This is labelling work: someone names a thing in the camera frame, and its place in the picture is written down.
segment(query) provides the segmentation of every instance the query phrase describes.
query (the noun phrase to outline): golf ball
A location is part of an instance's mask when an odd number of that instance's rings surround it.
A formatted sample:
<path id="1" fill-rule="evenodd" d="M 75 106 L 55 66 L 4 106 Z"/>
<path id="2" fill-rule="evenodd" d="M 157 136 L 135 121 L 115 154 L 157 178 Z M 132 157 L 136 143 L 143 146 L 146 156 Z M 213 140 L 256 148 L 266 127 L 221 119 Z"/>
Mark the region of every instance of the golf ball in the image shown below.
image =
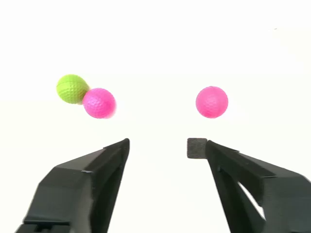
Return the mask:
<path id="1" fill-rule="evenodd" d="M 84 96 L 83 106 L 91 117 L 110 118 L 115 111 L 116 101 L 109 91 L 94 88 Z"/>
<path id="2" fill-rule="evenodd" d="M 56 86 L 58 96 L 67 103 L 81 103 L 88 90 L 87 83 L 74 74 L 63 76 Z"/>
<path id="3" fill-rule="evenodd" d="M 227 94 L 219 87 L 204 88 L 196 98 L 196 108 L 201 115 L 207 118 L 220 117 L 227 110 Z"/>

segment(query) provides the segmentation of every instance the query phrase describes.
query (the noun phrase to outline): white background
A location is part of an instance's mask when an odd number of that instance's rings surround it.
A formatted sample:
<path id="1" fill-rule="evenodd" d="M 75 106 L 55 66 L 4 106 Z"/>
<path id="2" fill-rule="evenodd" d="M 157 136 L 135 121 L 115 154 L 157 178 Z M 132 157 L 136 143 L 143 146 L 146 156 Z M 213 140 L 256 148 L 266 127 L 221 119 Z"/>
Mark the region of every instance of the white background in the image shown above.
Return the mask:
<path id="1" fill-rule="evenodd" d="M 16 230 L 55 165 L 126 137 L 109 233 L 229 233 L 188 137 L 311 177 L 308 2 L 1 1 L 0 232 Z M 114 117 L 62 102 L 56 83 L 68 73 L 111 91 Z M 218 119 L 195 108 L 210 85 L 229 97 Z"/>

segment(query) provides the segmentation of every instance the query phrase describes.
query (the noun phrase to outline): pink golf ball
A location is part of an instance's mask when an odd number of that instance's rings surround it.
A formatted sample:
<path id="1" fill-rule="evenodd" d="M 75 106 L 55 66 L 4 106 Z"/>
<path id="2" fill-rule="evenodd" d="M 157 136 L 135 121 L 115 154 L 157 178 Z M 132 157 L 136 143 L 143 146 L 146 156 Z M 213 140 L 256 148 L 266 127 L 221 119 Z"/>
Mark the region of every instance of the pink golf ball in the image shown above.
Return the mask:
<path id="1" fill-rule="evenodd" d="M 196 108 L 201 115 L 207 118 L 220 117 L 227 110 L 227 94 L 219 87 L 204 88 L 196 98 Z"/>
<path id="2" fill-rule="evenodd" d="M 102 88 L 89 90 L 82 101 L 86 112 L 94 118 L 109 118 L 116 109 L 113 95 Z"/>

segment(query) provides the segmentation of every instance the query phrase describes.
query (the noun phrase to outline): green ball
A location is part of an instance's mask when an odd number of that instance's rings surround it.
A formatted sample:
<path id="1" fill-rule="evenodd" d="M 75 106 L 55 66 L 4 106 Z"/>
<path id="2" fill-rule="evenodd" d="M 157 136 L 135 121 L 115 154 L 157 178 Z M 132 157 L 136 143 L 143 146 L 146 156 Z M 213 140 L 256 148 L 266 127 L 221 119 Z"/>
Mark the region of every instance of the green ball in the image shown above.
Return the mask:
<path id="1" fill-rule="evenodd" d="M 78 75 L 63 76 L 56 86 L 58 96 L 67 103 L 81 103 L 89 90 L 87 83 Z"/>

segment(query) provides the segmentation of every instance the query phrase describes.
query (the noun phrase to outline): dimpled ball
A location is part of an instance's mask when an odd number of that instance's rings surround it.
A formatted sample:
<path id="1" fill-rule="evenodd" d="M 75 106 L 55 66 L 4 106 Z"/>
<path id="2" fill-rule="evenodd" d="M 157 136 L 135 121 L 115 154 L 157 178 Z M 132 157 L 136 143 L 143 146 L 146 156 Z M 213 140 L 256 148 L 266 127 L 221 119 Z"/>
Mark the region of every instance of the dimpled ball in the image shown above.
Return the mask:
<path id="1" fill-rule="evenodd" d="M 57 83 L 58 96 L 67 103 L 81 103 L 84 95 L 89 90 L 87 83 L 78 75 L 68 74 Z"/>
<path id="2" fill-rule="evenodd" d="M 116 101 L 113 95 L 102 88 L 89 90 L 83 98 L 86 112 L 94 118 L 110 118 L 115 111 Z"/>
<path id="3" fill-rule="evenodd" d="M 204 88 L 196 98 L 196 108 L 201 115 L 207 118 L 220 117 L 227 110 L 227 94 L 219 87 Z"/>

